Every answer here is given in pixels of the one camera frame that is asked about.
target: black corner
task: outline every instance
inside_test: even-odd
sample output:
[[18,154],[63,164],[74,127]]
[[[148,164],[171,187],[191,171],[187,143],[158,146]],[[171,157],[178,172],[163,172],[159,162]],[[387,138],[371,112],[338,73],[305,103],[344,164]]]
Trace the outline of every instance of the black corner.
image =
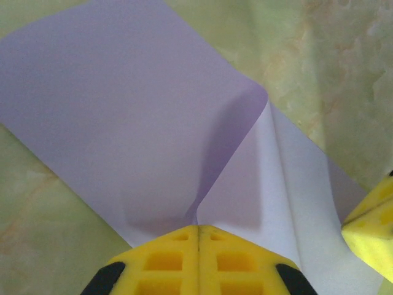
[[80,295],[109,295],[125,268],[123,262],[114,262],[100,269]]
[[276,269],[290,295],[318,295],[300,270],[286,264],[277,264]]

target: black rubber tip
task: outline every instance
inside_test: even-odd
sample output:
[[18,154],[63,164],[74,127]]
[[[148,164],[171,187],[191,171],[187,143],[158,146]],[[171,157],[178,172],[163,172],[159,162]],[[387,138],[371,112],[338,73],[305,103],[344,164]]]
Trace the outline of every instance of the black rubber tip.
[[125,268],[122,262],[114,262],[97,271],[80,295],[109,295]]
[[290,295],[318,295],[300,270],[286,264],[277,264],[276,269]]

